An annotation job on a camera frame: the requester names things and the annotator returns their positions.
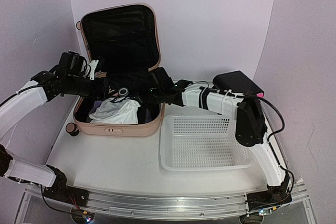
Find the black cable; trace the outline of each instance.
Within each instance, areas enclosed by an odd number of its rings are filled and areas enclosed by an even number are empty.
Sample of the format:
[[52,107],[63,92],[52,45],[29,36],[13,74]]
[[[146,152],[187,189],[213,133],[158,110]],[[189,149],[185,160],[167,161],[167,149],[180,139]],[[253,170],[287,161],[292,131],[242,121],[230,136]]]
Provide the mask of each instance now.
[[20,179],[20,178],[16,178],[16,177],[7,177],[8,179],[15,181],[18,184],[30,184],[30,181],[24,180],[24,179]]
[[262,97],[258,97],[256,95],[238,95],[237,98],[255,98],[258,99],[260,101],[263,101],[264,103],[266,103],[267,105],[269,105],[279,116],[281,123],[282,123],[282,127],[280,129],[278,129],[277,131],[272,132],[271,134],[269,134],[269,136],[267,137],[267,141],[269,142],[269,139],[274,136],[275,134],[278,134],[280,132],[282,132],[285,129],[285,120],[282,117],[280,111],[272,104],[270,103],[268,100],[266,100],[265,98]]
[[85,72],[86,72],[87,68],[88,68],[88,65],[85,65],[84,68],[83,68],[83,71],[79,74],[80,77],[85,75]]
[[206,83],[208,85],[207,88],[210,87],[209,82],[207,82],[207,81],[198,81],[198,82],[194,82],[194,83],[189,84],[186,88],[189,88],[190,86],[198,84],[198,83]]
[[291,185],[291,187],[290,187],[290,190],[289,190],[289,192],[287,193],[287,196],[281,201],[281,202],[284,202],[284,201],[289,197],[289,195],[292,193],[292,191],[293,191],[294,183],[295,183],[295,177],[294,177],[294,173],[293,173],[291,170],[288,170],[288,169],[283,168],[282,165],[280,165],[280,168],[281,168],[282,170],[284,170],[285,172],[288,172],[288,173],[292,176],[292,185]]
[[79,215],[79,214],[76,214],[76,213],[72,213],[72,212],[68,212],[68,211],[63,211],[63,210],[54,208],[51,205],[49,205],[48,202],[46,201],[45,197],[44,197],[42,185],[41,185],[41,195],[42,195],[42,199],[43,199],[44,203],[47,205],[47,207],[51,208],[52,210],[57,211],[57,212],[63,212],[65,214],[69,214],[69,215],[77,215],[77,216],[82,217],[82,215]]
[[3,102],[0,104],[0,107],[1,107],[2,105],[4,105],[6,102],[8,102],[11,98],[15,97],[15,96],[17,96],[17,93],[12,94],[12,95],[11,95],[10,97],[8,97],[5,101],[3,101]]
[[22,92],[25,92],[25,91],[27,91],[27,90],[29,90],[29,89],[40,88],[40,87],[45,87],[45,86],[48,86],[48,84],[47,84],[47,85],[34,85],[34,86],[30,86],[30,87],[28,87],[28,88],[19,90],[19,91],[17,92],[17,94],[21,94]]
[[90,65],[85,65],[85,66],[88,66],[88,67],[90,67],[90,70],[89,70],[88,74],[86,75],[86,78],[88,78],[88,77],[89,77],[89,75],[90,75],[90,73],[91,73],[91,70],[92,70],[92,68],[91,68],[91,66],[90,66]]
[[111,102],[111,103],[119,103],[119,102],[123,102],[123,101],[126,100],[127,98],[129,98],[129,97],[115,97],[115,98],[113,98],[113,100],[111,100],[110,102]]
[[86,60],[85,57],[83,57],[83,59],[84,59],[84,61],[85,61],[85,65],[87,65],[87,64],[88,64],[88,61]]

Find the white wall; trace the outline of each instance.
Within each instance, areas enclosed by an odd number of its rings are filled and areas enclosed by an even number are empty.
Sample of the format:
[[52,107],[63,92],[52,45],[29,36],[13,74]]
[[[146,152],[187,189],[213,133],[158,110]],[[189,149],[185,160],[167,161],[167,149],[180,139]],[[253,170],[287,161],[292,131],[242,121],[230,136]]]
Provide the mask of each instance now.
[[[70,0],[0,0],[0,101],[79,50]],[[44,163],[74,98],[56,98],[17,124],[8,149]],[[10,134],[0,144],[6,145]],[[24,186],[0,178],[0,223],[13,223]]]
[[336,216],[335,55],[335,0],[274,0],[255,81],[285,117],[280,140],[320,224]]
[[93,10],[132,3],[154,9],[161,65],[173,79],[212,80],[237,69],[253,77],[273,0],[71,0],[76,22]]

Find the pink suitcase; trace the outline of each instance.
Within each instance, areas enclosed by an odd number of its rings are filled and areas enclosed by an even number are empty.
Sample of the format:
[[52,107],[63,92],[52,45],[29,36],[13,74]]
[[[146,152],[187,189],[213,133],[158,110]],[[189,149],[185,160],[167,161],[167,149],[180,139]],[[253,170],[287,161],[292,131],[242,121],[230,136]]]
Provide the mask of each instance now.
[[[118,6],[88,13],[77,23],[77,28],[81,30],[89,59],[104,58],[98,77],[127,69],[151,71],[160,64],[155,15],[148,6]],[[164,104],[161,104],[149,123],[92,124],[86,118],[93,103],[91,99],[81,98],[73,114],[78,129],[86,134],[149,136],[157,131],[164,114]]]

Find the white tabletop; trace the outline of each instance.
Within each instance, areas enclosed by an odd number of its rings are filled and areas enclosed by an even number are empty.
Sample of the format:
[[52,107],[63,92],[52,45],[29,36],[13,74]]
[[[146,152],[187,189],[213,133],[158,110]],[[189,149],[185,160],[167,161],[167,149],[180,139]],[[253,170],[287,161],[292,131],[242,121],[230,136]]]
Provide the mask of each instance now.
[[[168,114],[206,113],[197,108],[166,107]],[[255,160],[248,169],[169,172],[160,165],[160,130],[149,137],[76,137],[65,131],[70,112],[47,163],[63,171],[68,184],[88,189],[146,195],[212,195],[266,189]]]

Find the plastic basket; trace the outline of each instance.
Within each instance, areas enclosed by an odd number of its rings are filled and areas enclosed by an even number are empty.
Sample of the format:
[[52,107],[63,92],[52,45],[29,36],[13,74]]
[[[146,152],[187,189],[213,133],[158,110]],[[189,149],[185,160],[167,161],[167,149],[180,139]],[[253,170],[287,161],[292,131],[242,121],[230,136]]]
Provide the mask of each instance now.
[[221,115],[168,115],[161,127],[161,165],[173,171],[247,168],[254,159],[237,142],[235,128]]

